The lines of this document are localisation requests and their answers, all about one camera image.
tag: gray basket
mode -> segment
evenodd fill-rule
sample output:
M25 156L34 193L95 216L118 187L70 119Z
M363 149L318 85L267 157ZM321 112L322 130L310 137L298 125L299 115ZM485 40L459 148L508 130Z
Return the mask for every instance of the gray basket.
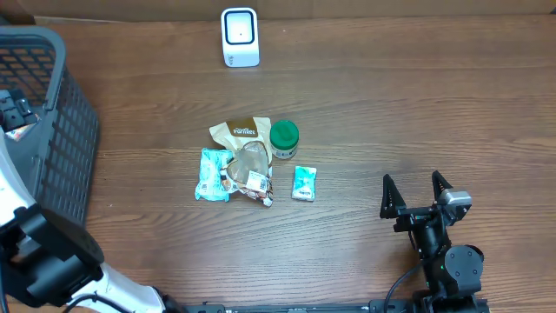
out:
M65 57L52 30L0 27L0 90L21 90L40 118L19 141L6 138L10 157L40 205L84 225L99 123Z

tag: wooden table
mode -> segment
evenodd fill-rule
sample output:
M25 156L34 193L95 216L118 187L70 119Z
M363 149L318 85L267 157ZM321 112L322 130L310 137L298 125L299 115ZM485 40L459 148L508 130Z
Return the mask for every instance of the wooden table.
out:
M473 196L448 232L486 255L479 295L496 313L553 312L556 18L261 21L261 65L235 70L219 23L52 29L102 121L88 230L137 282L183 303L383 298L418 259L379 219L381 178L428 205L440 170ZM209 127L247 116L301 132L274 161L274 205L196 201ZM314 203L290 198L299 164L319 171Z

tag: blue packet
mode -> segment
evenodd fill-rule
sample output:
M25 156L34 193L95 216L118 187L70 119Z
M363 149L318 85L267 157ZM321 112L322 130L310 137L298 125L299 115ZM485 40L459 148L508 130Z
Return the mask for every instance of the blue packet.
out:
M195 199L205 198L209 201L229 201L229 193L222 186L220 169L232 159L234 154L230 150L201 151L201 166L199 167L199 183L195 188Z

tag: jar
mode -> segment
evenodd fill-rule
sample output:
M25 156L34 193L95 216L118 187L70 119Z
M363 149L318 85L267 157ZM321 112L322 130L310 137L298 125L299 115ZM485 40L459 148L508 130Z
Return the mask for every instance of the jar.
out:
M294 122L281 120L270 129L272 154L280 159L289 159L297 153L299 130Z

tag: barcode sticker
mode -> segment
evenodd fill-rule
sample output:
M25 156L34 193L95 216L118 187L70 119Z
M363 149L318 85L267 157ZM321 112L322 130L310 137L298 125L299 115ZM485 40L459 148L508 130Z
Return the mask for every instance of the barcode sticker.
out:
M255 171L249 171L249 179L245 184L245 187L259 191L259 192L266 192L267 191L267 177L263 174L259 174Z

